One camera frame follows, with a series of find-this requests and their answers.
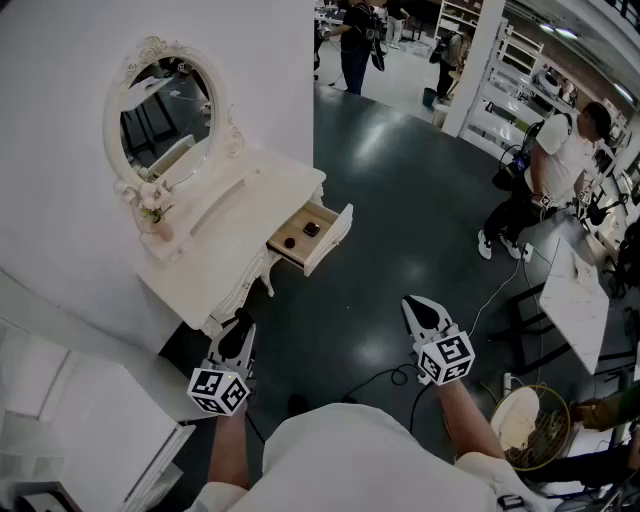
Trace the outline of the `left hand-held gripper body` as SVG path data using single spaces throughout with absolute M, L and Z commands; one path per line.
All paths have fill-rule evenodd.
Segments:
M 245 361 L 204 358 L 195 368 L 187 395 L 207 414 L 233 416 L 255 388 L 254 356 Z

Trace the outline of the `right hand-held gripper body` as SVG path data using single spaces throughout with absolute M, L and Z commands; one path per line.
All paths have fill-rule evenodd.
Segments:
M 442 386 L 466 376 L 475 360 L 475 351 L 465 331 L 456 324 L 435 334 L 429 341 L 413 344 L 417 354 L 418 381 Z

